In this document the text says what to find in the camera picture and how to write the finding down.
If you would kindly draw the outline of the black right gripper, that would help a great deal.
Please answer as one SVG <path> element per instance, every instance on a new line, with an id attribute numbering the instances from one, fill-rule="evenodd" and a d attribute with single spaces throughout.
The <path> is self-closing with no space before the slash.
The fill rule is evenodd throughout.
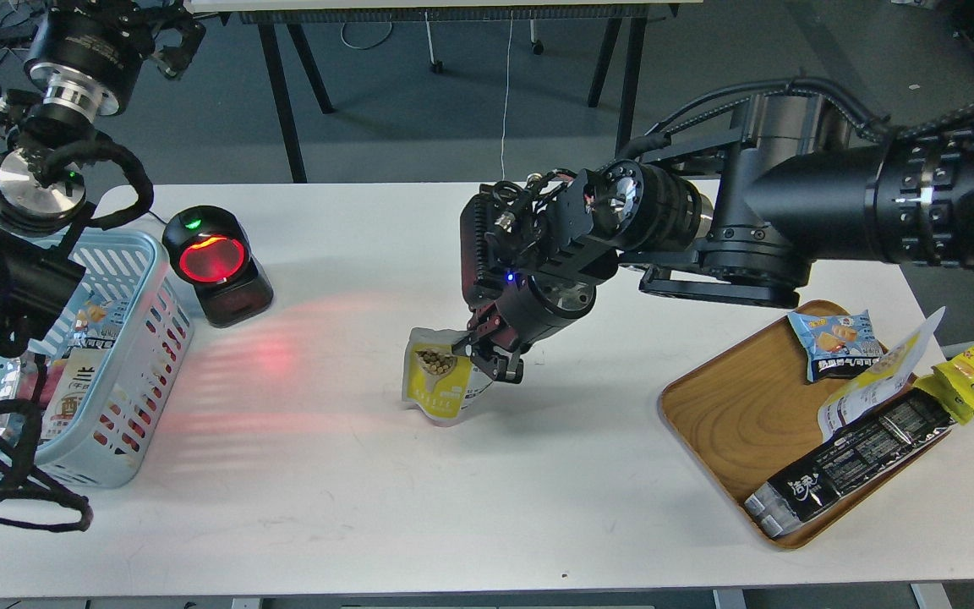
<path id="1" fill-rule="evenodd" d="M 460 216 L 462 296 L 471 313 L 453 354 L 519 384 L 529 350 L 592 309 L 615 276 L 623 197 L 605 171 L 482 184 Z"/>

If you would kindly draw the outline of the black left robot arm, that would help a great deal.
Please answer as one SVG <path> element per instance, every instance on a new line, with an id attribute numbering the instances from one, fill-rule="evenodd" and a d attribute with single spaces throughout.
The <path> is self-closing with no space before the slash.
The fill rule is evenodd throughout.
<path id="1" fill-rule="evenodd" d="M 167 80 L 192 63 L 205 27 L 185 1 L 47 1 L 25 73 L 32 90 L 0 97 L 0 356 L 43 339 L 84 278 L 70 255 L 86 228 L 112 230 L 154 203 L 154 185 L 127 147 L 94 127 L 127 108 L 146 61 Z M 32 398 L 0 401 L 0 502 L 55 502 L 76 510 L 85 531 L 88 498 L 37 467 L 41 417 Z"/>

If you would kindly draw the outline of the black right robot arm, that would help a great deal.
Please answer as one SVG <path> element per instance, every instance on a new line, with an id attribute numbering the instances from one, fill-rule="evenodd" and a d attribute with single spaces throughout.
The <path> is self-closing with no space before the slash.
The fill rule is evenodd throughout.
<path id="1" fill-rule="evenodd" d="M 619 267 L 646 294 L 780 309 L 818 260 L 974 272 L 974 102 L 896 126 L 831 80 L 723 86 L 602 167 L 480 186 L 460 243 L 452 350 L 507 384 Z"/>

